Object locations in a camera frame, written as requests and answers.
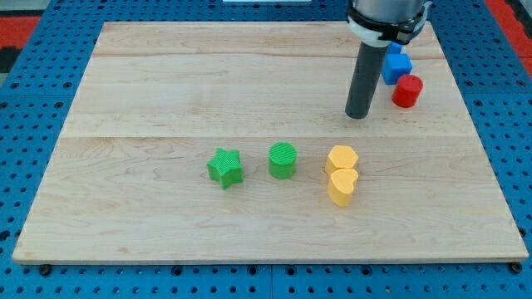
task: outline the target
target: blue block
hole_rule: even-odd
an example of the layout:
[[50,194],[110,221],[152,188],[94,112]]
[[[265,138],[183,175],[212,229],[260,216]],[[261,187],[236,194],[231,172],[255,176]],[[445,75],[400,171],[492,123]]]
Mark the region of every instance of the blue block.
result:
[[402,46],[398,43],[392,42],[390,43],[390,46],[388,47],[388,51],[386,52],[387,55],[390,54],[401,54]]
[[394,85],[400,76],[410,74],[411,70],[412,64],[407,54],[390,54],[386,55],[381,73],[386,85]]

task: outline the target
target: yellow block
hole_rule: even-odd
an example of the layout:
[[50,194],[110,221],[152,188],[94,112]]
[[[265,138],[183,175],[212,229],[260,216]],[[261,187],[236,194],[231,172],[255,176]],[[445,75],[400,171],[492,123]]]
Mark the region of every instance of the yellow block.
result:
[[352,169],[357,166],[358,154],[348,145],[334,145],[327,156],[325,172],[330,176],[338,169]]
[[331,200],[340,207],[347,207],[351,202],[358,172],[355,169],[339,169],[331,174],[327,191]]

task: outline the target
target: green block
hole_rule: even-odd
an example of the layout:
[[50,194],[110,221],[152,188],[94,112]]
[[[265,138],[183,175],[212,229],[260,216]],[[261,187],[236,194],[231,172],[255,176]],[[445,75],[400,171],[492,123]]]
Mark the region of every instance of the green block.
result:
[[214,158],[207,163],[207,169],[209,177],[219,181],[222,189],[244,181],[240,152],[237,150],[216,149]]
[[277,179],[288,179],[296,172],[296,149],[278,142],[269,149],[269,173]]

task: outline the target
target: blue pegboard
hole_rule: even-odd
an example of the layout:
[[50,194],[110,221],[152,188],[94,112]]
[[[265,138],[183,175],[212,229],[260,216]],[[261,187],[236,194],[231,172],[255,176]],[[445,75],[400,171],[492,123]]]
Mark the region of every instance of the blue pegboard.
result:
[[[104,21],[344,20],[346,1],[55,0],[0,88],[0,297],[515,297],[521,264],[21,267],[11,259]],[[482,1],[431,21],[515,221],[532,248],[532,82]]]

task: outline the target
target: wooden platform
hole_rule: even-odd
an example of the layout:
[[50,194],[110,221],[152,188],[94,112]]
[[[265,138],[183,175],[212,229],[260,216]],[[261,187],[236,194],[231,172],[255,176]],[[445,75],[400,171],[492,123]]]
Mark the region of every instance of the wooden platform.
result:
[[[370,115],[343,109],[359,41],[345,22],[107,23],[13,258],[28,264],[506,262],[528,256],[428,24],[406,51],[425,82]],[[298,149],[268,174],[268,149]],[[334,145],[360,155],[348,208]],[[207,175],[241,151],[244,183]]]

